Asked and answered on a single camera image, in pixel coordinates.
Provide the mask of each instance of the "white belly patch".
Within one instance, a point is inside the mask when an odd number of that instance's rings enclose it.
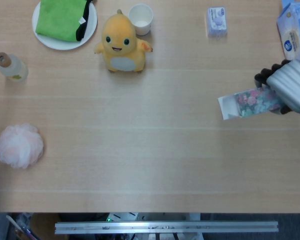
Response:
[[[113,57],[111,59],[111,65],[114,69],[118,69],[120,71],[133,71],[136,69],[135,62],[124,56]]]

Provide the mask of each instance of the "pink bath sponge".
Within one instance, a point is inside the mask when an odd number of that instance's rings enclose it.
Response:
[[[0,161],[15,169],[35,164],[43,151],[44,141],[30,124],[8,126],[0,135]]]

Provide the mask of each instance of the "yellow plush toy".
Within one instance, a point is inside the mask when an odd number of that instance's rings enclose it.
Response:
[[[109,71],[141,72],[145,67],[146,52],[152,52],[151,45],[136,37],[136,30],[121,10],[111,16],[103,26],[102,40],[94,53],[102,53]]]

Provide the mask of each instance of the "wooden cap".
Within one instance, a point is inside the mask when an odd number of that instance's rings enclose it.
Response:
[[[3,68],[7,68],[11,65],[11,58],[8,54],[4,52],[0,52],[0,66]]]

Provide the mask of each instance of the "white plate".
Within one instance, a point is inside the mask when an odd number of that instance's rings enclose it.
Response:
[[[34,32],[34,35],[41,43],[43,43],[44,45],[46,45],[47,47],[49,47],[51,49],[56,49],[56,50],[75,49],[75,48],[80,47],[81,45],[85,44],[89,40],[89,38],[91,38],[91,36],[94,34],[96,27],[97,27],[97,23],[98,23],[96,8],[92,3],[90,3],[89,19],[88,19],[88,24],[86,26],[86,30],[85,30],[83,39],[81,41],[76,41],[76,42],[62,41],[62,40],[58,40],[58,39],[48,37],[48,36],[43,36],[43,35],[36,33],[39,12],[40,12],[40,2],[35,7],[33,15],[32,15],[32,30]]]

